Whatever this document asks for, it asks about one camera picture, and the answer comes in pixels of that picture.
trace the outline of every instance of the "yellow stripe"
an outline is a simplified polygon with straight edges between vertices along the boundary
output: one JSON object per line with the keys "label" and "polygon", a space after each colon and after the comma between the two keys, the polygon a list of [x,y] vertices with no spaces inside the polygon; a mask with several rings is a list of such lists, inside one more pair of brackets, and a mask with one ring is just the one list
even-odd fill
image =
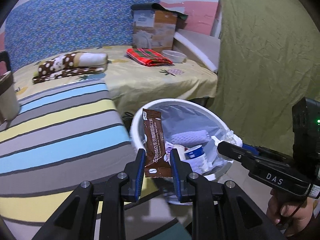
{"label": "yellow stripe", "polygon": [[[141,197],[157,190],[151,178],[143,179]],[[26,198],[0,197],[0,214],[5,218],[13,220],[45,222],[71,192]],[[99,203],[98,213],[101,213],[101,210],[102,202]]]}
{"label": "yellow stripe", "polygon": [[32,119],[30,121],[21,123],[17,126],[0,132],[0,142],[26,132],[53,125],[55,123],[65,122],[70,119],[102,112],[109,109],[116,109],[113,101],[110,99],[103,99],[95,103],[76,106],[52,114],[47,114],[45,116]]}

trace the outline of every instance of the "coffee bean logo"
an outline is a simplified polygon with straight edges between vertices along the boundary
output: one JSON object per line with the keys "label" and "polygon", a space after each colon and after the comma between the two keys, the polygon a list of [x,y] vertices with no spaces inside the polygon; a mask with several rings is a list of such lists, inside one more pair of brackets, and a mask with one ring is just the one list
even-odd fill
{"label": "coffee bean logo", "polygon": [[149,169],[149,173],[157,173],[157,169]]}

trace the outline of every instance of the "pink wall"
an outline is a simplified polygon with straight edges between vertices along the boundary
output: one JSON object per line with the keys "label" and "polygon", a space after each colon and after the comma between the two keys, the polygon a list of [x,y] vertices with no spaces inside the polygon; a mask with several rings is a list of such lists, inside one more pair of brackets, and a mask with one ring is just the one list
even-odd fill
{"label": "pink wall", "polygon": [[181,3],[165,3],[161,5],[171,7],[184,7],[188,15],[185,30],[210,35],[216,16],[218,2],[185,1]]}
{"label": "pink wall", "polygon": [[[4,50],[4,32],[0,34],[0,51]],[[7,68],[4,62],[0,62],[0,75],[7,72]]]}

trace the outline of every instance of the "human hand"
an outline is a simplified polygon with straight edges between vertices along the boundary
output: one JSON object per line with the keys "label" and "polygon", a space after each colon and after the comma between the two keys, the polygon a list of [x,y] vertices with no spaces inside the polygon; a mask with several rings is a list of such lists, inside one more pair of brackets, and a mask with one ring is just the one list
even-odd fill
{"label": "human hand", "polygon": [[[267,217],[276,225],[280,222],[281,216],[289,217],[299,206],[299,203],[287,202],[280,206],[277,199],[277,191],[272,189],[270,194],[272,197],[268,202]],[[313,202],[312,198],[307,198],[305,203],[293,215],[292,224],[285,231],[285,236],[292,236],[302,231],[308,225],[313,213]]]}

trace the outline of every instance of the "blue patterned headboard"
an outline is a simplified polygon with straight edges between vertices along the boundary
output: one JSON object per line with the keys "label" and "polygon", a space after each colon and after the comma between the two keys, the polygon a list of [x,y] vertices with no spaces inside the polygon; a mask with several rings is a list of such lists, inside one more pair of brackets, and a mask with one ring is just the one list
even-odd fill
{"label": "blue patterned headboard", "polygon": [[160,0],[30,0],[6,20],[12,70],[70,50],[130,45],[135,3]]}

